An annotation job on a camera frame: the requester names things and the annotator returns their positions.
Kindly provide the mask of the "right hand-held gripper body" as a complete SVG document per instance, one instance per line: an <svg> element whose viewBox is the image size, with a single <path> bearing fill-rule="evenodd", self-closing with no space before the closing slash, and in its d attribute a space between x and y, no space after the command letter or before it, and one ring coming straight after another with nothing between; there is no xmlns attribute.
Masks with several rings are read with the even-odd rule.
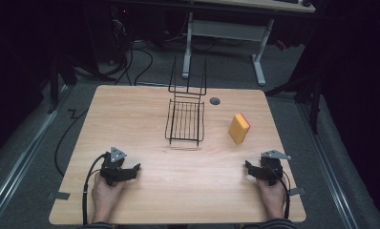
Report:
<svg viewBox="0 0 380 229"><path fill-rule="evenodd" d="M291 160L291 156L277 150L261 153L261 166L257 168L257 179L265 180L269 186L274 185L283 177L282 159Z"/></svg>

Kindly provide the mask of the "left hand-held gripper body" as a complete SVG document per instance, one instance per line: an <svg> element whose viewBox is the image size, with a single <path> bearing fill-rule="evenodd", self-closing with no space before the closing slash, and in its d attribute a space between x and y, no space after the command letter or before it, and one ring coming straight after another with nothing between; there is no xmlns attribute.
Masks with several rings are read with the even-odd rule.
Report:
<svg viewBox="0 0 380 229"><path fill-rule="evenodd" d="M125 174L131 173L121 168L126 156L124 152L116 147L112 147L111 151L106 153L101 165L100 175L109 186L114 186L117 182L124 181Z"/></svg>

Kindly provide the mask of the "yellow sponge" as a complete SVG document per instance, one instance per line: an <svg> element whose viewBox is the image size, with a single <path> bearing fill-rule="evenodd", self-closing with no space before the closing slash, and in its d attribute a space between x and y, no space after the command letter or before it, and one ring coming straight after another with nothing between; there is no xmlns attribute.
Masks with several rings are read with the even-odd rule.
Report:
<svg viewBox="0 0 380 229"><path fill-rule="evenodd" d="M243 143L249 129L250 124L245 116L242 113L238 113L233 116L228 133L236 144L241 144Z"/></svg>

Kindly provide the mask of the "black wire basket rack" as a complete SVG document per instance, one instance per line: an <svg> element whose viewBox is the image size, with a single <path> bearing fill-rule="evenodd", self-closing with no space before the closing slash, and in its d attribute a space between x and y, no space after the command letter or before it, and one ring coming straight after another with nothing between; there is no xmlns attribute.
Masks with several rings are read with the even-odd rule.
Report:
<svg viewBox="0 0 380 229"><path fill-rule="evenodd" d="M191 75L182 78L177 74L177 58L174 58L170 74L168 92L168 115L164 137L174 141L192 142L197 146L204 140L203 97L207 94L206 69L195 79Z"/></svg>

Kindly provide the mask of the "person's right hand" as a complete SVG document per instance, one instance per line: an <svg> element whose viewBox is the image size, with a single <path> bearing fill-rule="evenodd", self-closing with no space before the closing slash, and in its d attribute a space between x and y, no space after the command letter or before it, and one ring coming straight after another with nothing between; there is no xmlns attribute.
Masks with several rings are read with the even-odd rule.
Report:
<svg viewBox="0 0 380 229"><path fill-rule="evenodd" d="M285 216L285 180L282 178L274 185L269 185L266 180L257 179L257 185L267 218L282 219Z"/></svg>

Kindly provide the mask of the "person's left hand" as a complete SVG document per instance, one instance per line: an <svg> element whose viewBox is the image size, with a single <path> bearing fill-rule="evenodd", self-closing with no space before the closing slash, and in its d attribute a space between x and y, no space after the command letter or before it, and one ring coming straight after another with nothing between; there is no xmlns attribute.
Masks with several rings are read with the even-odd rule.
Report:
<svg viewBox="0 0 380 229"><path fill-rule="evenodd" d="M120 199L125 182L121 181L110 186L100 174L95 175L95 184L92 190L94 215L92 223L108 222Z"/></svg>

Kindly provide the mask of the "black stand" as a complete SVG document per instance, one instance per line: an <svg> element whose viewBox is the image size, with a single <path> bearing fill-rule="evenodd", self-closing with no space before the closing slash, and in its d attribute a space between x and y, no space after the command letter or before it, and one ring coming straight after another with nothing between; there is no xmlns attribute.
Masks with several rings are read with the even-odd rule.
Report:
<svg viewBox="0 0 380 229"><path fill-rule="evenodd" d="M317 32L313 33L294 68L288 81L272 90L265 92L266 96L272 96L281 92L295 92L294 100L298 104L309 103L310 112L308 123L311 131L318 134L317 118L319 113L321 80L315 53L320 47L320 38Z"/></svg>
<svg viewBox="0 0 380 229"><path fill-rule="evenodd" d="M82 61L74 58L70 54L63 52L58 52L53 56L51 62L51 72L50 72L50 98L51 107L49 109L49 114L52 114L60 105L59 99L59 78L62 78L66 86L74 86L77 83L77 78L75 76L74 68L78 67L86 73L91 74L95 78L104 81L113 81L113 78L109 77L106 73L101 73L99 69L92 68Z"/></svg>

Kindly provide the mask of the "dark computer tower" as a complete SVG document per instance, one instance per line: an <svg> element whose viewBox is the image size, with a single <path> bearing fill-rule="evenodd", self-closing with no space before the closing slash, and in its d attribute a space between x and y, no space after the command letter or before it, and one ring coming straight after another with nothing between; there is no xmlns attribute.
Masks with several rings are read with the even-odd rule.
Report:
<svg viewBox="0 0 380 229"><path fill-rule="evenodd" d="M119 64L125 61L125 53L129 49L129 30L127 29L127 9L117 6L110 7L113 35L116 39L116 59Z"/></svg>

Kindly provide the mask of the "white-framed desk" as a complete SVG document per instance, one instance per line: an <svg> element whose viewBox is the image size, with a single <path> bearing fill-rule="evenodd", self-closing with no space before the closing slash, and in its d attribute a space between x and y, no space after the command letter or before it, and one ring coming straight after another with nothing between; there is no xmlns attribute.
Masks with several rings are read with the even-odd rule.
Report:
<svg viewBox="0 0 380 229"><path fill-rule="evenodd" d="M309 0L189 0L192 7L197 3L213 4L222 7L241 7L247 10L262 10L267 13L291 12L314 13L316 8ZM257 52L251 55L257 82L265 85L261 58L271 34L274 17L270 16L262 25L246 25L240 23L220 22L218 19L194 19L193 12L188 13L186 50L183 58L182 77L190 76L192 57L192 38L194 36L225 38L242 41L259 42Z"/></svg>

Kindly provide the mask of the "metal floor rail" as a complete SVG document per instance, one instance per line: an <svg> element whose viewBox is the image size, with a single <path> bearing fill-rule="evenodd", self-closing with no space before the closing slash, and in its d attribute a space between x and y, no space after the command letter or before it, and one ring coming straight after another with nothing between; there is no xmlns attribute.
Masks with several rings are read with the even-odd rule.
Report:
<svg viewBox="0 0 380 229"><path fill-rule="evenodd" d="M341 217L341 220L345 226L345 229L358 229L357 221L352 214L350 206L348 204L347 197L342 190L341 185L330 165L330 162L327 158L327 154L325 148L322 144L320 137L315 134L310 126L310 122L308 120L309 113L306 105L297 104L296 105L300 115L303 118L305 126L308 130L311 140L313 141L315 153L318 158L321 170L323 171L323 176L327 183L327 187L332 196L333 202L336 206L336 209Z"/></svg>
<svg viewBox="0 0 380 229"><path fill-rule="evenodd" d="M75 145L73 86L63 86L49 114L45 99L0 150L0 229L53 229L49 216Z"/></svg>

